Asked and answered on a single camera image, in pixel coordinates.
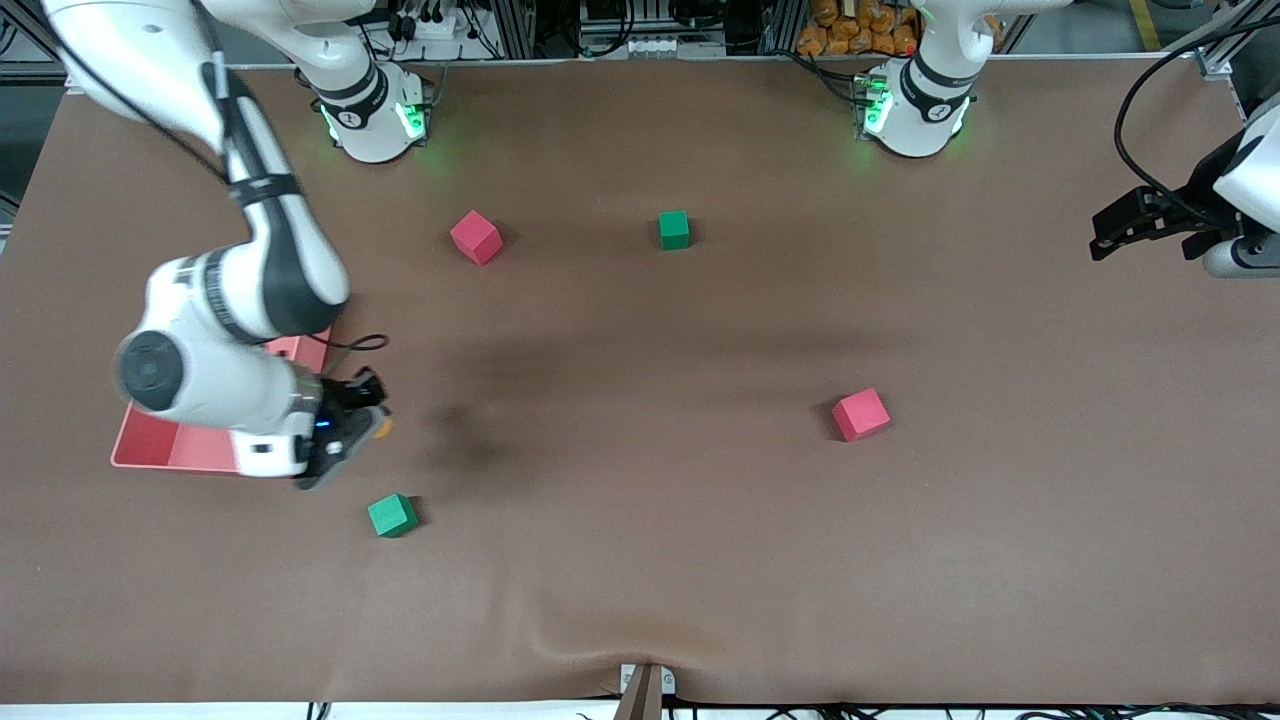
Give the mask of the orange snack bags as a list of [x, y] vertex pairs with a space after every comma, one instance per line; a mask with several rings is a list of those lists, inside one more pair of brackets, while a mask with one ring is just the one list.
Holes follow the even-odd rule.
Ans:
[[801, 56], [911, 56], [924, 19], [910, 0], [806, 0], [794, 51]]

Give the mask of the pink plastic bin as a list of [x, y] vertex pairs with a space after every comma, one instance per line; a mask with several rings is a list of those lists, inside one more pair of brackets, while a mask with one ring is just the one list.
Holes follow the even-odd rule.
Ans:
[[116, 356], [129, 406], [111, 462], [241, 477], [230, 432], [302, 434], [319, 400], [319, 378], [261, 346], [173, 328], [140, 331]]

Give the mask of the aluminium frame profile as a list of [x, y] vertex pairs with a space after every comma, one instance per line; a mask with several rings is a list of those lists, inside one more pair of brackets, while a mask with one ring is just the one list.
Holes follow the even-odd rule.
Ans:
[[41, 0], [0, 0], [0, 87], [61, 87], [82, 94], [60, 51], [61, 40]]
[[1190, 0], [1212, 15], [1162, 46], [1184, 45], [1206, 79], [1228, 79], [1243, 117], [1280, 104], [1280, 0]]

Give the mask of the brown table mat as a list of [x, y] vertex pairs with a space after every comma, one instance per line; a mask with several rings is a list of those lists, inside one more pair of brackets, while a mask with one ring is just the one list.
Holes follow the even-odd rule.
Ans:
[[[783, 61], [454, 69], [426, 149], [250, 83], [393, 428], [321, 489], [114, 468], [160, 263], [244, 237], [61, 100], [0, 259], [0, 703], [1280, 705], [1280, 281], [1091, 260], [1140, 59], [998, 59], [906, 161]], [[479, 211], [485, 266], [451, 228]], [[689, 249], [663, 251], [660, 211]], [[845, 442], [835, 404], [891, 423]], [[367, 506], [413, 501], [375, 534]]]

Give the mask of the pink foam cube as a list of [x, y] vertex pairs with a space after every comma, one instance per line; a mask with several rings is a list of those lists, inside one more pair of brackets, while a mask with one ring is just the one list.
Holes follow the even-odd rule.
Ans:
[[876, 388], [840, 398], [831, 410], [842, 441], [854, 442], [887, 428], [891, 415]]
[[504, 247], [497, 225], [479, 211], [468, 211], [452, 228], [454, 246], [474, 264], [485, 266]]

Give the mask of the white power strip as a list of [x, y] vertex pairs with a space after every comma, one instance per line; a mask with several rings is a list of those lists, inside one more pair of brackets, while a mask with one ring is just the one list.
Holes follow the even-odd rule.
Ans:
[[458, 0], [387, 0], [387, 31], [396, 42], [452, 42], [470, 32]]

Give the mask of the white terminal strip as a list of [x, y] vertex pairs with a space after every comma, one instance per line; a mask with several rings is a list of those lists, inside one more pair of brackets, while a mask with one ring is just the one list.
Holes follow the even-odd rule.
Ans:
[[620, 50], [628, 60], [713, 60], [727, 56], [722, 38], [705, 35], [640, 35]]

